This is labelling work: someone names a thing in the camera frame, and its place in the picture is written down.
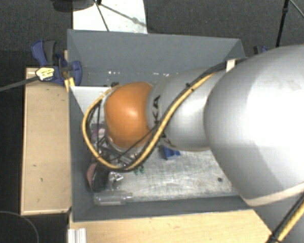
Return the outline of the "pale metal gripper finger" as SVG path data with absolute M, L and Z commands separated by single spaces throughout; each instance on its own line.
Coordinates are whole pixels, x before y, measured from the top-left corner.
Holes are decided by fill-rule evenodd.
M 119 189 L 124 176 L 120 173 L 110 172 L 108 175 L 108 188 Z

